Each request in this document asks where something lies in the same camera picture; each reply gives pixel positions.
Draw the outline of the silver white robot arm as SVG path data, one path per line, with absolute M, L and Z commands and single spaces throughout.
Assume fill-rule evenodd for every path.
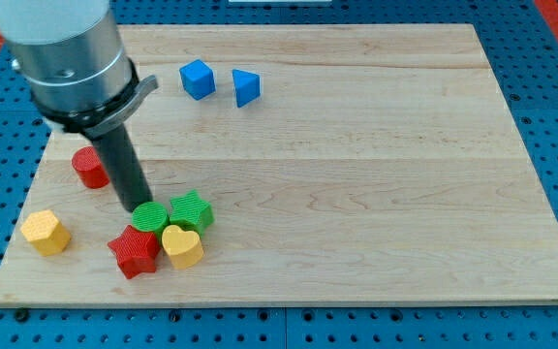
M 138 77 L 108 0 L 0 0 L 0 33 L 36 107 L 66 133 L 99 139 L 158 87 Z

